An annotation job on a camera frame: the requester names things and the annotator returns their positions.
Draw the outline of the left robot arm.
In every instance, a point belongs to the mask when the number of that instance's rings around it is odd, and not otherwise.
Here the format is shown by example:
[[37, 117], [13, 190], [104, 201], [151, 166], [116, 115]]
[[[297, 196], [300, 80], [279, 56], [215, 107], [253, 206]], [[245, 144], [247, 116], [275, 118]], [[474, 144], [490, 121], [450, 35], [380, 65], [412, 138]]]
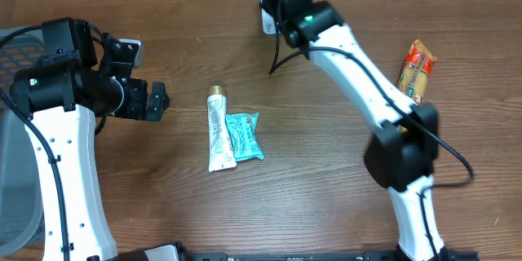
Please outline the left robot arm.
[[177, 245], [121, 254], [106, 220], [95, 137], [108, 117], [158, 122], [170, 104], [162, 82], [131, 76], [144, 48], [84, 20], [38, 26], [44, 53], [20, 70], [4, 100], [24, 123], [36, 157], [46, 260], [176, 260]]

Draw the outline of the orange spaghetti packet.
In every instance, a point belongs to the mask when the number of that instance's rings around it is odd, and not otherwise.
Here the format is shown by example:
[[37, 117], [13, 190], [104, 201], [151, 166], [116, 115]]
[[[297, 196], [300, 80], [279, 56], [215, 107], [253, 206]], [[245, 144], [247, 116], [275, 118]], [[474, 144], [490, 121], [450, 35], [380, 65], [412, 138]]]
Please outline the orange spaghetti packet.
[[421, 104], [433, 65], [437, 61], [427, 47], [417, 39], [405, 57], [397, 88], [416, 104]]

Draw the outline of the teal plastic packet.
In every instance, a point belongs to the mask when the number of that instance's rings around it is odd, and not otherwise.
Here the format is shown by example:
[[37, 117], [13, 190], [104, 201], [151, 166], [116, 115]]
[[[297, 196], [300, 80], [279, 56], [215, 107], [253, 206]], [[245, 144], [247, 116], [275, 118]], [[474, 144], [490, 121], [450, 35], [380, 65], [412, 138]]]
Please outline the teal plastic packet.
[[256, 139], [255, 131], [259, 119], [258, 113], [227, 114], [225, 121], [232, 141], [232, 150], [236, 161], [264, 159], [264, 154]]

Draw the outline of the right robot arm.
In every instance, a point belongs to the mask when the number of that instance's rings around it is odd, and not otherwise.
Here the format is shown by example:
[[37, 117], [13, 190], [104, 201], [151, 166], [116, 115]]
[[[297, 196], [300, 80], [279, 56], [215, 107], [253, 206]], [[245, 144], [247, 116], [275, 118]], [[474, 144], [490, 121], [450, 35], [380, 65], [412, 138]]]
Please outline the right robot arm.
[[438, 156], [437, 111], [400, 92], [364, 53], [352, 29], [327, 1], [261, 0], [287, 44], [322, 69], [353, 102], [372, 137], [364, 163], [392, 201], [405, 260], [439, 260], [430, 188]]

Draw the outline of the white tube gold cap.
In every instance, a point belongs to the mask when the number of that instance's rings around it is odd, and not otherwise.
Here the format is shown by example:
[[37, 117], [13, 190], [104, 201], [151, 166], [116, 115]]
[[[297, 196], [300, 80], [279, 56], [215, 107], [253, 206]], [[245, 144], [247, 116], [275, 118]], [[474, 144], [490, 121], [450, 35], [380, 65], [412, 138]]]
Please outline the white tube gold cap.
[[227, 106], [225, 88], [211, 86], [207, 97], [210, 140], [209, 172], [232, 169], [237, 166], [226, 124]]

